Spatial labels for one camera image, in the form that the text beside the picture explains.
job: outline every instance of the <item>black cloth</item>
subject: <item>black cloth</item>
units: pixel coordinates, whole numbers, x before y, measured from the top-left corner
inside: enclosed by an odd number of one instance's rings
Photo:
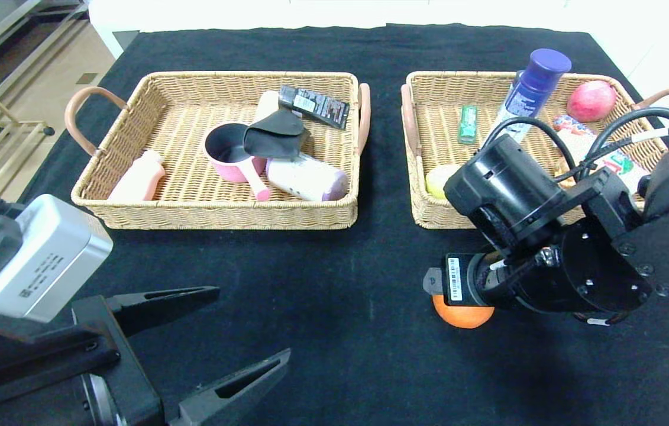
[[[209,308],[131,338],[167,417],[201,383],[289,346],[289,374],[245,424],[669,424],[669,299],[614,327],[498,310],[465,331],[444,323],[421,288],[445,253],[484,241],[413,223],[400,86],[414,70],[518,70],[540,47],[636,98],[585,33],[388,25],[138,35],[100,84],[124,99],[161,70],[348,71],[369,83],[358,221],[320,232],[112,230],[112,254],[77,297],[221,287]],[[77,123],[99,141],[117,113],[91,99]],[[24,199],[69,200],[87,161],[64,133]]]

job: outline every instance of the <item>woven basket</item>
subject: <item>woven basket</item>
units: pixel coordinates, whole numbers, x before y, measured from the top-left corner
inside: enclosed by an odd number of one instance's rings
[[[514,77],[513,72],[476,71],[416,71],[408,75],[407,84],[402,86],[402,123],[408,157],[411,208],[416,224],[430,229],[474,227],[468,218],[454,210],[450,202],[426,191],[426,173],[442,164],[464,164],[479,150]],[[589,123],[592,130],[598,132],[606,124],[632,110],[634,102],[615,79],[600,75],[564,75],[537,118],[551,124],[556,116],[566,114],[566,103],[573,90],[581,83],[592,80],[607,81],[618,94],[613,111],[605,119]],[[458,122],[463,105],[478,107],[475,146],[458,143]],[[651,129],[653,127],[649,121],[642,118],[618,129],[613,133],[613,138],[617,140]],[[547,172],[557,174],[561,153],[547,135],[532,127],[521,146]],[[653,170],[667,148],[659,138],[654,138],[626,146],[623,151],[646,170]],[[582,217],[580,207],[564,215],[567,223]]]
[[[350,103],[345,130],[304,119],[311,135],[302,146],[304,153],[347,173],[350,189],[345,198],[302,201],[270,186],[264,175],[272,194],[269,201],[258,202],[250,185],[221,179],[204,154],[207,129],[226,121],[249,124],[261,94],[285,84]],[[74,124],[79,105],[92,93],[103,94],[122,108],[97,149]],[[151,73],[142,78],[129,102],[99,87],[81,90],[67,106],[66,121],[69,133],[92,156],[72,190],[72,200],[112,228],[342,229],[358,216],[358,175],[369,133],[370,94],[369,86],[359,87],[350,73]],[[107,201],[145,149],[164,157],[166,175],[153,201]]]

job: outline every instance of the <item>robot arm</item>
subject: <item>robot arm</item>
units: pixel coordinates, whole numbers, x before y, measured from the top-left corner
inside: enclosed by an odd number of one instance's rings
[[[591,153],[600,154],[597,142]],[[653,293],[667,296],[669,151],[642,182],[641,212],[611,170],[573,175],[577,185],[565,191],[503,135],[448,180],[448,201],[496,251],[445,257],[447,305],[610,312],[616,322]],[[563,224],[579,205],[585,218]]]

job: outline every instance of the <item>pink saucepan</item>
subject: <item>pink saucepan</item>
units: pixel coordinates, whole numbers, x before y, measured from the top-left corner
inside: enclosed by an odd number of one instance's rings
[[[203,148],[216,172],[230,182],[247,182],[256,200],[269,200],[270,191],[259,177],[266,159],[245,153],[243,139],[247,124],[224,123],[210,129]]]

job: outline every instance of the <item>pink bottle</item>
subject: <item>pink bottle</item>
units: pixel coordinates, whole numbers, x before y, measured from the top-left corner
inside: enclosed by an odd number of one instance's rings
[[[129,170],[116,183],[108,196],[109,201],[134,202],[150,201],[156,193],[158,181],[166,174],[161,163],[163,157],[148,149],[142,157],[134,160]]]

